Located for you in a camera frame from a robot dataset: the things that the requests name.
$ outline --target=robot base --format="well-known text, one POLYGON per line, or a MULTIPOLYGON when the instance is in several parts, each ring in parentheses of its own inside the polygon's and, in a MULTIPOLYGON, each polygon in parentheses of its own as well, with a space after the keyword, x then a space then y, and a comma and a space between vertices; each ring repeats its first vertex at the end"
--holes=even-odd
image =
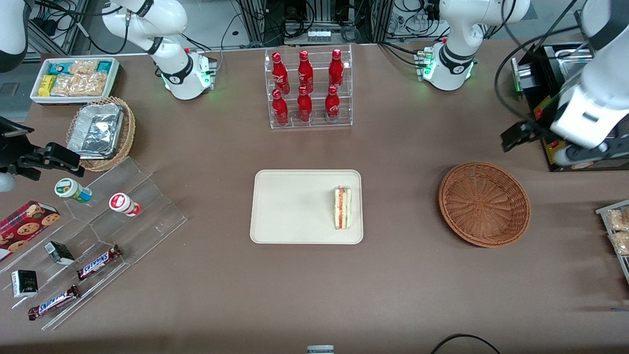
POLYGON ((419 81, 428 81, 438 89, 454 91, 470 77, 474 63, 470 64, 467 72, 452 74, 439 59, 439 50, 442 46, 443 43, 436 43, 432 47, 424 48, 423 57, 415 55, 415 64, 426 66, 417 68, 417 78, 419 81))
POLYGON ((182 83, 170 83, 162 75, 166 88, 180 100, 191 100, 214 88, 216 81, 216 62, 198 53, 189 53, 192 58, 192 71, 182 83))

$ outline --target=snickers bar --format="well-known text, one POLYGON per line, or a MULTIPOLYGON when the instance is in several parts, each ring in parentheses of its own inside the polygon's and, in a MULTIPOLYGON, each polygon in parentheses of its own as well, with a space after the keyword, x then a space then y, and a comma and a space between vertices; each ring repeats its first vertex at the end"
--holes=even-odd
POLYGON ((81 297, 81 293, 79 292, 79 288, 77 288, 77 285, 74 284, 65 292, 62 292, 61 294, 53 297, 43 304, 35 306, 28 310, 28 319, 29 321, 34 321, 40 316, 43 316, 46 312, 52 309, 58 309, 59 307, 62 307, 63 305, 68 303, 68 301, 70 301, 71 299, 78 299, 79 297, 81 297))
POLYGON ((92 276, 92 274, 96 273, 100 269, 102 269, 107 263, 113 261, 117 257, 122 255, 122 251, 118 248, 118 245, 115 244, 112 248, 108 249, 107 252, 103 253, 102 256, 96 258, 92 263, 89 263, 83 269, 77 270, 77 274, 79 276, 79 280, 85 280, 92 276))

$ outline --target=empty wicker basket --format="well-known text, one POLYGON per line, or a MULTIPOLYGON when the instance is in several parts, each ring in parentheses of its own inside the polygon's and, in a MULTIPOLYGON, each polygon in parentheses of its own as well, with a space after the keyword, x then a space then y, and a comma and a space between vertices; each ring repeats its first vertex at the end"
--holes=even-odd
POLYGON ((524 188, 507 171, 489 163, 451 169, 439 188, 439 207, 460 237, 489 248, 517 241, 531 219, 524 188))

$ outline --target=yogurt cup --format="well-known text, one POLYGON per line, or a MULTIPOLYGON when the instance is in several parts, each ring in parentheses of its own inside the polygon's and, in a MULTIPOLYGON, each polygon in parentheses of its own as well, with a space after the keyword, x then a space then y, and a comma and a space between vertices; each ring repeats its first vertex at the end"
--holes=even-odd
POLYGON ((142 211, 140 204, 137 204, 124 193, 116 193, 109 199, 109 207, 115 212, 121 212, 126 216, 136 216, 142 211))
POLYGON ((55 193, 62 198, 74 199, 79 203, 87 203, 92 198, 92 191, 72 178, 59 180, 55 185, 55 193))

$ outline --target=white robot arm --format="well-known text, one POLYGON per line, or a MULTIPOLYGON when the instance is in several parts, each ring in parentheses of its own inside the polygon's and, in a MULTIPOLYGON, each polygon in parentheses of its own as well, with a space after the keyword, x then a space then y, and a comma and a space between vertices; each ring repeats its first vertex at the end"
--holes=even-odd
POLYGON ((4 0, 0 9, 0 72, 15 69, 26 56, 26 24, 33 0, 4 0))
POLYGON ((115 0, 104 5, 103 13, 115 6, 122 8, 103 16, 105 26, 151 55, 162 71, 166 88, 176 98, 190 100, 212 88, 216 63, 211 65, 207 57, 187 53, 174 37, 184 33, 188 22, 178 1, 115 0))
POLYGON ((444 91, 452 91, 463 85, 472 61, 481 46, 484 33, 480 25, 499 26, 516 23, 528 11, 530 0, 441 0, 439 16, 450 25, 450 35, 445 43, 427 47, 431 53, 424 60, 428 67, 423 79, 444 91))
MULTIPOLYGON (((598 153, 585 154, 578 147, 566 147, 555 154, 561 165, 601 159, 616 147, 614 140, 623 138, 607 136, 629 114, 627 11, 626 1, 615 0, 588 1, 582 10, 583 31, 596 53, 581 75, 575 75, 562 87, 557 118, 550 129, 563 139, 598 153)), ((627 154, 629 147, 611 151, 613 157, 627 154)))

